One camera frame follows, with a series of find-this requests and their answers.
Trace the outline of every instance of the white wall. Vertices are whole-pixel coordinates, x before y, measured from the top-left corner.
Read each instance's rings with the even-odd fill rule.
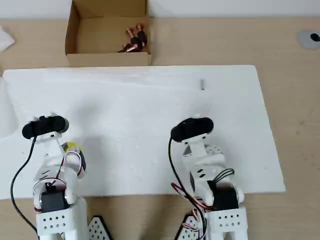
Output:
[[[70,2],[0,0],[0,18],[67,18]],[[312,16],[320,15],[320,0],[149,0],[149,11],[154,17]]]

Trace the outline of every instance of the white bracket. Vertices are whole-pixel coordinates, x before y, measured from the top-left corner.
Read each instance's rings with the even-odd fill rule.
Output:
[[[88,225],[89,240],[111,240],[103,219],[95,216]]]

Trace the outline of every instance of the small metal pin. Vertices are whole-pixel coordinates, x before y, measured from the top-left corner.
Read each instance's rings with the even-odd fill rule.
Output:
[[[204,79],[200,79],[200,87],[201,87],[201,90],[205,90],[205,80]]]

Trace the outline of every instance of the gray circular disc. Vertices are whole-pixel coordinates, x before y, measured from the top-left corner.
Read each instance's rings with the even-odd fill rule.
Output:
[[[305,49],[320,49],[320,32],[302,30],[298,33],[298,41]]]

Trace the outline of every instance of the white cloth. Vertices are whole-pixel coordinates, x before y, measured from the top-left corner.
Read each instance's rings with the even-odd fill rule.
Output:
[[[14,43],[15,40],[0,26],[0,52],[4,52],[8,47],[13,45]]]

